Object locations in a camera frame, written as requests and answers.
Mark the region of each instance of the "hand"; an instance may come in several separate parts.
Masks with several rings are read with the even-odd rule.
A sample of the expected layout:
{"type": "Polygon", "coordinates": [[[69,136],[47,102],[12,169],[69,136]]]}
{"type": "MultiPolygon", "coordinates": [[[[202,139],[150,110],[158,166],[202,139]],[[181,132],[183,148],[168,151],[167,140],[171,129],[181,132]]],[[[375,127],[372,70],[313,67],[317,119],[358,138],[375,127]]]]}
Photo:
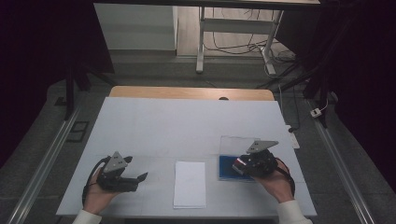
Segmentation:
{"type": "MultiPolygon", "coordinates": [[[[279,168],[286,172],[289,172],[288,168],[282,161],[280,161],[279,159],[276,159],[276,161],[279,168]]],[[[274,196],[279,203],[294,200],[288,179],[279,171],[274,171],[272,174],[265,178],[255,176],[253,176],[252,178],[255,179],[257,182],[261,183],[268,191],[268,193],[274,196]]]]}
{"type": "Polygon", "coordinates": [[[96,183],[100,169],[102,168],[99,168],[90,180],[90,188],[82,208],[86,212],[95,215],[99,215],[110,204],[111,200],[120,194],[120,192],[105,191],[96,183]]]}

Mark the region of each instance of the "wall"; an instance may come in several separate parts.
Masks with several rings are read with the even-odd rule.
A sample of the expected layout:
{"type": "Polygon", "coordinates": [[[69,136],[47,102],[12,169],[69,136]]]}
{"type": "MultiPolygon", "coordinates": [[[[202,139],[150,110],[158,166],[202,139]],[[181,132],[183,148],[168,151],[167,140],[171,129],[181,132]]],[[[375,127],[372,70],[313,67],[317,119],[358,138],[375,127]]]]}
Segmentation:
{"type": "Polygon", "coordinates": [[[108,49],[177,48],[177,7],[94,6],[108,49]]]}

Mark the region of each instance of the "aluminum rail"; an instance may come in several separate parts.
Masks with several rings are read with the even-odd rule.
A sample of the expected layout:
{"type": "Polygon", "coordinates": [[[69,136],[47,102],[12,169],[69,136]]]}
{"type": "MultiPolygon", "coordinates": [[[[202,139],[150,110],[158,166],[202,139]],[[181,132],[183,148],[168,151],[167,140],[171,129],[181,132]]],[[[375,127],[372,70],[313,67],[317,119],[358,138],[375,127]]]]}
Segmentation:
{"type": "Polygon", "coordinates": [[[64,141],[66,140],[66,137],[69,134],[73,123],[78,116],[79,111],[81,110],[81,106],[85,101],[86,96],[86,92],[81,92],[78,95],[76,109],[71,114],[69,120],[65,120],[62,123],[61,128],[57,132],[46,154],[44,155],[37,169],[35,170],[33,177],[30,179],[29,184],[27,185],[25,191],[20,197],[20,200],[15,206],[14,211],[9,217],[7,224],[22,224],[27,218],[27,215],[29,214],[33,203],[35,202],[35,199],[39,191],[41,190],[41,187],[43,186],[48,174],[50,173],[50,169],[52,168],[53,163],[55,163],[55,160],[58,157],[62,146],[64,145],[64,141]]]}
{"type": "MultiPolygon", "coordinates": [[[[314,109],[314,107],[306,101],[309,105],[310,110],[314,109]]],[[[338,175],[341,178],[341,181],[344,185],[346,193],[349,195],[353,206],[355,207],[356,213],[361,220],[361,223],[364,224],[375,224],[374,218],[371,215],[370,209],[367,206],[366,201],[361,195],[361,191],[358,186],[355,184],[355,181],[352,178],[352,175],[347,169],[347,166],[336,146],[334,141],[332,140],[332,135],[329,133],[328,129],[323,128],[322,124],[318,119],[314,120],[315,126],[318,129],[318,133],[321,139],[324,142],[324,145],[332,159],[332,163],[335,166],[335,169],[338,175]]]]}

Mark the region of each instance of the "floor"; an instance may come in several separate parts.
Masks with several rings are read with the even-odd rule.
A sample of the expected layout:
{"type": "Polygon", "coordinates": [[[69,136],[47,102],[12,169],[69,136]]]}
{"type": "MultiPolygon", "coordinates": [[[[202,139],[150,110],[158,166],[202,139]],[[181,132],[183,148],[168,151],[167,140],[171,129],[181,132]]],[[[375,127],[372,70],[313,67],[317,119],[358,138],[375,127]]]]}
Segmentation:
{"type": "MultiPolygon", "coordinates": [[[[228,16],[228,9],[222,10],[222,12],[225,17],[228,16]]],[[[240,14],[246,16],[245,12],[242,11],[240,14]]],[[[215,11],[215,13],[222,16],[221,9],[215,11]]],[[[247,37],[248,39],[243,39],[241,42],[235,40],[233,44],[246,44],[250,39],[249,35],[247,37]]],[[[185,49],[185,53],[177,57],[112,54],[116,73],[108,74],[108,76],[119,85],[240,89],[256,89],[261,84],[274,80],[265,75],[262,58],[260,57],[254,55],[249,57],[225,57],[225,54],[210,55],[209,50],[205,52],[205,55],[211,56],[205,59],[205,71],[203,74],[197,75],[195,73],[195,59],[192,56],[194,55],[194,48],[191,47],[189,52],[185,49]]],[[[288,65],[288,63],[277,63],[276,71],[281,73],[288,65]]],[[[276,88],[277,85],[293,80],[300,74],[301,70],[294,71],[289,76],[276,80],[267,88],[276,88]]],[[[85,132],[79,132],[73,129],[67,135],[67,139],[46,181],[40,188],[24,223],[66,224],[73,222],[72,217],[57,217],[55,213],[78,164],[79,156],[89,139],[102,102],[111,90],[111,86],[98,77],[89,75],[89,78],[92,83],[91,90],[76,91],[77,102],[79,102],[79,99],[83,99],[78,104],[80,110],[76,122],[83,122],[86,125],[86,130],[85,132]]],[[[330,159],[326,144],[318,133],[316,121],[309,115],[309,111],[312,109],[310,105],[314,105],[316,102],[303,98],[302,90],[304,86],[305,83],[303,82],[281,94],[276,94],[276,99],[279,106],[283,108],[285,122],[296,128],[294,133],[300,148],[296,149],[295,152],[303,168],[305,181],[318,212],[318,216],[311,217],[311,219],[316,224],[363,223],[356,213],[353,201],[345,190],[334,162],[330,159]]],[[[48,100],[40,115],[7,164],[0,170],[0,223],[6,223],[9,219],[15,205],[31,181],[35,169],[63,125],[65,108],[62,99],[64,97],[64,82],[56,83],[49,88],[48,100]]],[[[364,149],[333,112],[336,98],[331,97],[330,99],[327,107],[328,131],[332,135],[332,139],[337,145],[364,201],[367,203],[375,223],[396,223],[396,195],[375,168],[364,149]]],[[[265,223],[265,220],[175,221],[169,219],[123,220],[105,217],[103,221],[103,223],[170,222],[265,223]]]]}

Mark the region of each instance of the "metal frame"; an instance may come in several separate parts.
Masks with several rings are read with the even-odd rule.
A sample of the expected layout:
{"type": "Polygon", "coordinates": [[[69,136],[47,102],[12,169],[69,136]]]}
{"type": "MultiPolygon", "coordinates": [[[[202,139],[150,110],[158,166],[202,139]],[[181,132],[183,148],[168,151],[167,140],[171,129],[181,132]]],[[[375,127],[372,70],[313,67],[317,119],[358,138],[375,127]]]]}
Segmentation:
{"type": "MultiPolygon", "coordinates": [[[[314,107],[306,101],[309,110],[314,109],[314,107]]],[[[324,128],[321,122],[318,119],[314,120],[315,126],[317,127],[318,133],[329,153],[329,157],[334,164],[334,167],[337,171],[337,174],[340,176],[341,182],[344,185],[346,193],[349,195],[350,200],[355,207],[356,214],[358,215],[361,223],[364,224],[375,224],[374,218],[371,214],[371,211],[364,201],[363,196],[361,195],[361,191],[358,186],[355,184],[355,181],[352,178],[352,174],[347,169],[347,165],[345,164],[337,145],[332,140],[332,135],[330,134],[327,128],[324,128]]]]}
{"type": "Polygon", "coordinates": [[[20,200],[15,206],[14,211],[9,217],[7,224],[22,224],[27,218],[27,215],[29,214],[33,203],[35,202],[35,199],[40,192],[41,187],[43,186],[48,174],[50,173],[50,169],[52,168],[53,163],[55,163],[55,160],[58,157],[62,146],[64,145],[64,141],[66,140],[66,137],[69,134],[70,129],[72,128],[73,123],[79,114],[79,111],[81,110],[81,106],[85,101],[86,95],[86,92],[82,92],[80,94],[80,97],[78,97],[78,104],[76,106],[76,109],[70,115],[69,120],[65,120],[62,123],[60,130],[53,139],[51,145],[49,146],[49,149],[47,150],[42,161],[35,170],[35,173],[30,179],[29,184],[27,185],[22,196],[20,197],[20,200]]]}
{"type": "Polygon", "coordinates": [[[199,44],[197,53],[196,73],[204,72],[204,32],[218,33],[236,33],[236,34],[255,34],[268,35],[265,48],[261,48],[262,57],[264,58],[265,67],[270,76],[275,75],[276,71],[271,62],[269,51],[275,38],[277,26],[283,11],[276,11],[273,21],[242,21],[228,19],[205,18],[205,7],[201,7],[199,44]]]}

